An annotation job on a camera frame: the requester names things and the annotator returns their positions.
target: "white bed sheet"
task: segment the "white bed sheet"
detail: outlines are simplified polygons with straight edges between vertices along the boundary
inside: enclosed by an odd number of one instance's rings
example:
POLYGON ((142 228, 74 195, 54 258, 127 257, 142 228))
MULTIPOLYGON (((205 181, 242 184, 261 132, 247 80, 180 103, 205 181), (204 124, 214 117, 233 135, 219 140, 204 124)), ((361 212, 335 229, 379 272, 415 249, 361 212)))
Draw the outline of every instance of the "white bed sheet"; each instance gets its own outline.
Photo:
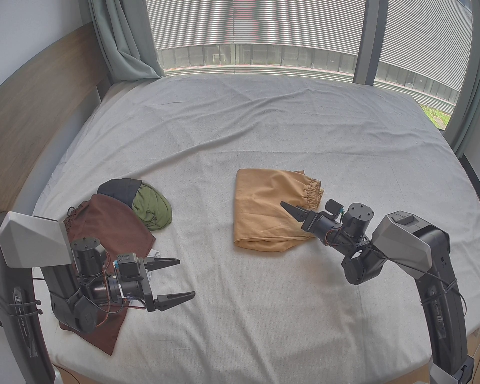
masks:
POLYGON ((58 165, 35 214, 63 219, 111 178, 171 202, 154 248, 181 264, 155 294, 196 290, 166 312, 130 310, 112 357, 58 327, 42 282, 55 363, 105 383, 381 383, 427 362, 414 281, 399 267, 350 285, 318 240, 284 253, 233 246, 239 168, 305 170, 329 198, 396 210, 450 234, 451 259, 480 325, 480 203, 449 146, 407 95, 283 76, 198 75, 114 86, 58 165))

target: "green clothing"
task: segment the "green clothing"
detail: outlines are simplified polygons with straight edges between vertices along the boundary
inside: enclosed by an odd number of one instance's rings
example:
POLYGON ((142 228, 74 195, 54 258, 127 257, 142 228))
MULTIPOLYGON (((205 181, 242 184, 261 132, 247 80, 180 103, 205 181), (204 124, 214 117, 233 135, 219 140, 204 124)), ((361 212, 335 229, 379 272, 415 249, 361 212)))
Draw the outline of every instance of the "green clothing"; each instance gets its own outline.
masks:
POLYGON ((165 228, 172 222, 170 203, 159 191, 144 181, 133 199, 132 210, 150 231, 165 228))

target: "grass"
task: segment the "grass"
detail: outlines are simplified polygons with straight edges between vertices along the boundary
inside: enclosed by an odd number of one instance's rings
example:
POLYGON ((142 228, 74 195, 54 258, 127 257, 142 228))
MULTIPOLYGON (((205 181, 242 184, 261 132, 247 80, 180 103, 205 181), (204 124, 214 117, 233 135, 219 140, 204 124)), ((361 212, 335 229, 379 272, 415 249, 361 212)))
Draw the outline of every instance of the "grass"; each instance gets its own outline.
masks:
POLYGON ((448 121, 450 120, 450 115, 440 111, 439 109, 428 107, 426 105, 420 105, 420 106, 423 109, 423 112, 425 112, 425 114, 430 118, 432 123, 435 124, 435 127, 439 129, 445 129, 445 126, 448 124, 448 121), (440 119, 440 121, 443 124, 442 125, 439 124, 433 117, 440 119))

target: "wooden headboard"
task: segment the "wooden headboard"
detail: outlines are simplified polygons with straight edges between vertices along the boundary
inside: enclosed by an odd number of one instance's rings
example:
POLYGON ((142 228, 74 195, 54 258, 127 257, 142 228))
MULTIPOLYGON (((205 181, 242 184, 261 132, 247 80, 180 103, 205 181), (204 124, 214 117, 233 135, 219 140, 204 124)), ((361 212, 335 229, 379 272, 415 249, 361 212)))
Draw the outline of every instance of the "wooden headboard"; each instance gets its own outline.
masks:
POLYGON ((51 138, 107 74, 89 23, 45 48, 0 85, 0 212, 12 209, 51 138))

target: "gray curtain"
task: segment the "gray curtain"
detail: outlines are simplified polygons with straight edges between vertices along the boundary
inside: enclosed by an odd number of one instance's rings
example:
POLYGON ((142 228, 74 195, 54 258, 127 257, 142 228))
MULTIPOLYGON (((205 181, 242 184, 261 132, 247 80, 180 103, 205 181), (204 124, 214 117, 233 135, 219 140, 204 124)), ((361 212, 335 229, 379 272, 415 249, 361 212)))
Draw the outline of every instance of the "gray curtain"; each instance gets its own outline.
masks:
POLYGON ((444 138, 460 158, 475 129, 480 129, 480 0, 472 0, 472 46, 467 73, 444 138))
POLYGON ((144 0, 89 0, 100 48, 114 82, 165 76, 144 0))

